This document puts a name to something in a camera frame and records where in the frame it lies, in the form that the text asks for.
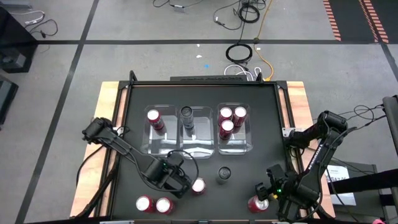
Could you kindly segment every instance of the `clear plastic bin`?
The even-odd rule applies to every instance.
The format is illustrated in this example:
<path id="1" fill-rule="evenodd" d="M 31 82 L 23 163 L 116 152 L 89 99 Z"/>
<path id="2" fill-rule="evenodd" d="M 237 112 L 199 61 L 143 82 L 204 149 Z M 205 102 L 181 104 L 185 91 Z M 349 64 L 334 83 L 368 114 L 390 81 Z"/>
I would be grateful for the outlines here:
<path id="1" fill-rule="evenodd" d="M 164 122 L 161 130 L 155 130 L 148 121 L 150 110 L 157 110 Z M 174 105 L 150 105 L 145 108 L 144 134 L 141 151 L 156 156 L 165 156 L 177 148 L 177 109 Z"/>
<path id="2" fill-rule="evenodd" d="M 244 103 L 220 103 L 217 106 L 218 116 L 220 110 L 224 107 L 231 108 L 234 113 L 235 108 L 242 106 L 246 109 L 246 119 L 241 127 L 234 127 L 232 136 L 229 140 L 223 140 L 220 138 L 220 126 L 217 125 L 217 148 L 220 154 L 224 155 L 243 155 L 253 148 L 251 141 L 251 129 L 250 129 L 250 107 Z"/>
<path id="3" fill-rule="evenodd" d="M 196 159 L 207 159 L 213 155 L 213 110 L 206 106 L 191 106 L 193 112 L 193 128 L 186 129 L 180 120 L 180 148 L 189 152 Z"/>

